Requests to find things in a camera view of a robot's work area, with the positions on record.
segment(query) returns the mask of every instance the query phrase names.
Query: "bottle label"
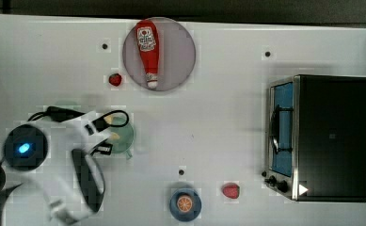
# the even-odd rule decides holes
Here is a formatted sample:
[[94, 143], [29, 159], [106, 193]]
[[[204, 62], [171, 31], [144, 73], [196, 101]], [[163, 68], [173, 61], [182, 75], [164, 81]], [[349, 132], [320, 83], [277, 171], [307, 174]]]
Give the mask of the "bottle label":
[[155, 73], [147, 73], [147, 81], [157, 81], [157, 74]]
[[152, 33], [150, 26], [140, 27], [136, 31], [138, 34], [138, 46], [139, 50], [143, 52], [148, 52], [153, 50], [156, 45], [155, 38]]

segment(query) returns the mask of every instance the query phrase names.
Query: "oven knob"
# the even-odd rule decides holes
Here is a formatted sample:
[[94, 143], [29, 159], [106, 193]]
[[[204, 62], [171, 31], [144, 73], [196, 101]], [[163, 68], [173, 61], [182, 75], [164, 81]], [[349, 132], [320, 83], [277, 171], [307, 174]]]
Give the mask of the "oven knob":
[[288, 191], [288, 183], [286, 181], [281, 181], [277, 183], [277, 189], [285, 193]]
[[268, 179], [265, 179], [264, 181], [268, 183], [270, 186], [275, 186], [277, 183], [277, 179], [274, 176], [270, 176]]

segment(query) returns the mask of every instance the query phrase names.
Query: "toaster oven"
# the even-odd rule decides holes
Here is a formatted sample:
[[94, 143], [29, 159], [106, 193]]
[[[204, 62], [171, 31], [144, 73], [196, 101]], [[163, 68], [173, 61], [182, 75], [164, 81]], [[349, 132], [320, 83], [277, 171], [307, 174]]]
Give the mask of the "toaster oven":
[[267, 186], [300, 202], [366, 202], [366, 77], [300, 74], [267, 99]]

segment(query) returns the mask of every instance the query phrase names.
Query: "blue bowl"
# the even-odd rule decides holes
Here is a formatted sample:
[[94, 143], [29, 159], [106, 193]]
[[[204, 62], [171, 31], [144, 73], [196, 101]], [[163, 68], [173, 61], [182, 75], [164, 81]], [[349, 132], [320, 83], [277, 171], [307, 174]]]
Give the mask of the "blue bowl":
[[[193, 206], [189, 212], [180, 211], [177, 206], [177, 200], [182, 196], [187, 195], [191, 197]], [[178, 189], [170, 199], [169, 204], [170, 212], [173, 217], [182, 222], [188, 222], [198, 217], [200, 210], [202, 209], [202, 202], [198, 193], [192, 188], [180, 188]]]

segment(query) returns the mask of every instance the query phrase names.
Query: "blue light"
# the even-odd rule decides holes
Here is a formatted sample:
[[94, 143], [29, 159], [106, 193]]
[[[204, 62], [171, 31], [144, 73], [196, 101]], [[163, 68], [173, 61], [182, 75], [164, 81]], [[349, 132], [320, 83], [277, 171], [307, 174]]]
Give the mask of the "blue light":
[[25, 143], [21, 147], [19, 147], [18, 152], [25, 153], [25, 152], [29, 151], [29, 149], [30, 149], [30, 144]]

